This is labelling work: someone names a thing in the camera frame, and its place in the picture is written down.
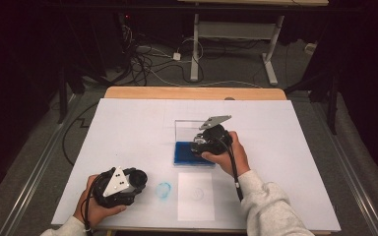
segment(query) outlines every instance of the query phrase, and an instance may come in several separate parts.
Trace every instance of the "hand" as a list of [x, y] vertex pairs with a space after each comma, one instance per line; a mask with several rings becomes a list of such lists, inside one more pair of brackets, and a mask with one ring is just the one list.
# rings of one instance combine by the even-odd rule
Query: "hand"
[[[82, 193], [81, 197], [79, 198], [78, 205], [76, 206], [76, 211], [73, 214], [76, 218], [78, 218], [82, 223], [85, 223], [84, 219], [82, 218], [82, 213], [85, 214], [85, 204], [83, 204], [84, 200], [86, 199], [88, 192], [90, 190], [91, 184], [96, 178], [97, 175], [90, 176], [88, 179], [88, 184], [86, 190]], [[97, 226], [103, 219], [108, 216], [112, 216], [117, 214], [121, 211], [124, 211], [127, 207], [126, 206], [115, 206], [112, 208], [105, 208], [97, 204], [94, 198], [90, 198], [89, 200], [89, 212], [88, 212], [88, 221], [91, 227]]]
[[[245, 172], [250, 170], [250, 166], [248, 165], [247, 154], [245, 153], [244, 147], [240, 143], [237, 133], [234, 131], [230, 131], [229, 135], [232, 137], [232, 152], [234, 154], [235, 165], [237, 166], [237, 174], [238, 176], [244, 174]], [[228, 152], [224, 152], [223, 154], [214, 155], [210, 152], [204, 151], [201, 154], [202, 157], [220, 165], [223, 171], [230, 174], [232, 177], [234, 174], [232, 173], [232, 164], [229, 158]]]

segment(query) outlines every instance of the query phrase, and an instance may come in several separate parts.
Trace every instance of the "gray carpet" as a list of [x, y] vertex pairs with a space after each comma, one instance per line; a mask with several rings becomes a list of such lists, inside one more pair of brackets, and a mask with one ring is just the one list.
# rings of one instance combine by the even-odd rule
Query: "gray carpet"
[[[310, 56], [302, 51], [304, 45], [303, 42], [299, 41], [289, 47], [281, 45], [277, 47], [273, 58], [274, 68], [280, 80], [277, 88], [284, 89], [286, 86], [293, 85], [300, 80], [310, 59]], [[266, 46], [266, 43], [260, 42], [253, 49], [236, 50], [225, 54], [220, 59], [208, 59], [208, 57], [212, 58], [214, 55], [212, 53], [206, 54], [201, 61], [205, 77], [201, 84], [220, 82], [220, 84], [214, 84], [212, 87], [249, 88], [249, 85], [242, 84], [248, 83], [256, 87], [269, 88], [263, 65], [260, 63], [261, 59], [258, 56], [260, 52], [265, 50]], [[159, 45], [158, 48], [168, 54], [172, 53], [166, 47], [160, 47]], [[153, 58], [153, 60], [161, 63], [163, 59]], [[183, 66], [184, 75], [188, 78], [189, 65], [183, 64]], [[110, 71], [110, 74], [114, 76], [116, 73]], [[171, 86], [168, 83], [192, 86], [183, 82], [181, 70], [178, 67], [169, 67], [156, 72], [156, 74], [156, 76], [151, 74], [148, 77], [148, 86]], [[79, 114], [104, 96], [105, 88], [100, 87], [89, 79], [85, 79], [85, 83], [87, 91], [82, 96], [74, 96], [76, 103], [71, 102], [70, 118], [64, 124], [64, 130]], [[321, 110], [324, 112], [325, 104], [310, 103], [307, 93], [303, 91], [294, 92], [288, 98], [293, 102], [303, 133], [342, 227], [341, 232], [333, 235], [378, 235], [373, 232], [370, 220], [361, 210], [358, 194], [350, 187], [347, 173], [345, 173], [342, 163], [339, 161], [339, 156], [342, 154], [339, 152], [339, 148], [336, 147], [335, 142], [333, 142], [333, 136], [327, 131], [324, 115], [321, 114]], [[60, 126], [56, 124], [58, 119], [57, 97], [54, 98], [52, 107], [53, 109], [31, 131], [29, 140], [0, 186], [0, 230], [12, 207], [16, 204], [24, 185], [29, 181], [35, 165], [39, 162], [39, 158], [43, 156], [43, 151], [51, 141], [54, 131], [60, 129]], [[66, 135], [66, 152], [73, 162], [81, 149], [88, 131], [86, 126], [91, 123], [94, 112], [95, 107], [81, 116], [85, 118], [84, 125], [82, 125], [85, 128], [81, 128], [81, 121], [76, 121]], [[336, 124], [338, 134], [334, 137], [335, 141], [341, 144], [341, 151], [346, 154], [349, 162], [354, 167], [358, 180], [360, 180], [365, 193], [369, 196], [378, 214], [378, 169], [362, 144], [352, 122], [347, 117], [347, 108], [344, 106], [341, 97], [339, 97]], [[72, 170], [72, 166], [63, 154], [61, 140], [62, 136], [59, 137], [53, 151], [47, 153], [49, 161], [45, 165], [46, 169], [42, 178], [39, 179], [39, 184], [31, 193], [31, 200], [26, 203], [25, 211], [21, 212], [20, 221], [15, 222], [15, 227], [9, 235], [39, 235], [42, 231], [51, 227], [50, 221]], [[96, 235], [104, 234], [104, 231], [100, 231]], [[118, 235], [164, 234], [119, 232]]]

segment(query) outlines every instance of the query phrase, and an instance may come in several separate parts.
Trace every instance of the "person's left hand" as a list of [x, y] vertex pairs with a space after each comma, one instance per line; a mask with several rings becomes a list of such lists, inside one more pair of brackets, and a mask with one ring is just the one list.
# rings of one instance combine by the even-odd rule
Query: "person's left hand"
[[[82, 213], [85, 214], [85, 204], [83, 204], [84, 200], [86, 199], [88, 192], [90, 190], [91, 184], [96, 178], [97, 175], [90, 176], [88, 178], [88, 184], [86, 190], [81, 194], [81, 197], [79, 198], [78, 205], [76, 206], [76, 211], [73, 214], [76, 218], [78, 218], [82, 223], [85, 223], [84, 219], [82, 218], [81, 214], [81, 208]], [[90, 198], [89, 200], [89, 209], [88, 209], [88, 221], [91, 225], [91, 227], [97, 226], [103, 219], [105, 219], [108, 216], [112, 216], [114, 214], [117, 214], [121, 211], [124, 211], [127, 207], [124, 205], [121, 206], [115, 206], [112, 208], [105, 208], [103, 206], [100, 206], [97, 204], [96, 200], [94, 198]]]

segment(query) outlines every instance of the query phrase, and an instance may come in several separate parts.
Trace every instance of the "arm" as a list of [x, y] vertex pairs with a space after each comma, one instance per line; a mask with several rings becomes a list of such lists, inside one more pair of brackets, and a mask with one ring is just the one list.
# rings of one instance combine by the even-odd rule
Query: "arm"
[[[248, 235], [313, 235], [303, 225], [289, 205], [285, 192], [275, 183], [263, 183], [258, 174], [250, 170], [247, 154], [235, 132], [232, 149], [237, 167], [238, 180], [244, 199], [241, 208], [247, 218]], [[233, 176], [228, 153], [213, 155], [203, 152], [202, 157], [220, 165], [223, 171]]]
[[[90, 176], [87, 183], [86, 190], [81, 194], [76, 210], [73, 216], [70, 216], [69, 219], [64, 223], [58, 230], [47, 229], [44, 231], [41, 236], [50, 236], [50, 235], [87, 235], [85, 232], [85, 221], [83, 215], [85, 213], [85, 204], [84, 201], [87, 198], [88, 192], [90, 191], [92, 182], [97, 175]], [[99, 206], [94, 198], [90, 198], [89, 202], [89, 213], [88, 220], [91, 227], [97, 226], [101, 221], [106, 217], [117, 214], [121, 211], [124, 211], [126, 206], [115, 206], [112, 208], [105, 208]]]

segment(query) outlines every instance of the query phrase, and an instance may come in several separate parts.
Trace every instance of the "sleeve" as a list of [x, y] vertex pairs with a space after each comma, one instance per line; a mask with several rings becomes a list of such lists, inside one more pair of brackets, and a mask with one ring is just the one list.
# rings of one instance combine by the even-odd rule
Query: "sleeve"
[[41, 236], [86, 236], [85, 225], [76, 217], [70, 216], [59, 229], [47, 229]]
[[313, 235], [305, 228], [289, 204], [287, 194], [275, 183], [263, 183], [256, 171], [238, 177], [244, 199], [242, 212], [247, 217], [247, 234]]

